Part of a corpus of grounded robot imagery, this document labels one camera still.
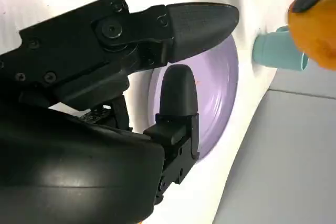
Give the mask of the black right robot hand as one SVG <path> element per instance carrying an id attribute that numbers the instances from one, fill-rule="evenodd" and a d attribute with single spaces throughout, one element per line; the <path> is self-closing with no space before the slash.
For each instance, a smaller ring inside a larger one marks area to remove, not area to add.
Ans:
<path id="1" fill-rule="evenodd" d="M 98 0 L 20 31 L 1 55 L 1 223 L 138 223 L 198 161 L 196 83 L 182 60 L 222 43 L 230 4 L 131 13 Z M 156 123 L 129 126 L 135 72 L 167 67 Z"/>

